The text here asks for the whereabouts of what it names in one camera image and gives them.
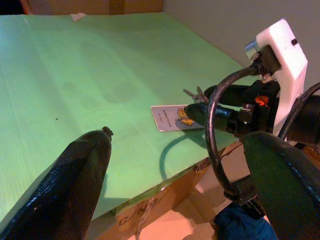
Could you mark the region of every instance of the green tabletop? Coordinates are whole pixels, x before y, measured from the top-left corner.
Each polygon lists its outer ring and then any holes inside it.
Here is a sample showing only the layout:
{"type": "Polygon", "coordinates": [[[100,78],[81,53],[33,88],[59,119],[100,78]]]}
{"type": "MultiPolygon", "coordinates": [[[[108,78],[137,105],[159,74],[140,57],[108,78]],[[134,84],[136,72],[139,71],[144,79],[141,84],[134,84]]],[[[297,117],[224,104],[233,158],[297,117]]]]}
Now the green tabletop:
{"type": "Polygon", "coordinates": [[[0,16],[0,220],[68,143],[103,126],[114,136],[94,218],[204,159],[203,130],[158,132],[150,106],[189,104],[182,89],[239,68],[165,13],[0,16]]]}

